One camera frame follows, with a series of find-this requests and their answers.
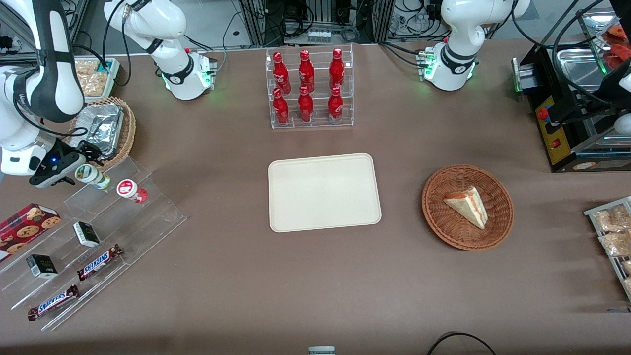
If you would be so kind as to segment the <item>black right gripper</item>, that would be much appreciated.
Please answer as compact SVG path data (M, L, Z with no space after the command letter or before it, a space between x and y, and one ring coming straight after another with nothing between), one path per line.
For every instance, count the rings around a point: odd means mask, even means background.
M86 140L79 142L79 150L69 146L62 140L55 140L52 148L46 154L47 164L71 164L75 162L79 162L79 164L87 162L101 167L104 166L101 150Z

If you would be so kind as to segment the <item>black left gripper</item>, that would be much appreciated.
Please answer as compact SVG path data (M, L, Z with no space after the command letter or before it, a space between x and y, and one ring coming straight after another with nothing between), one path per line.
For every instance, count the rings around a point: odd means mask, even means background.
M597 116L618 114L617 89L600 88L588 92L589 99L583 95L564 95L558 106L547 108L550 124L568 124Z

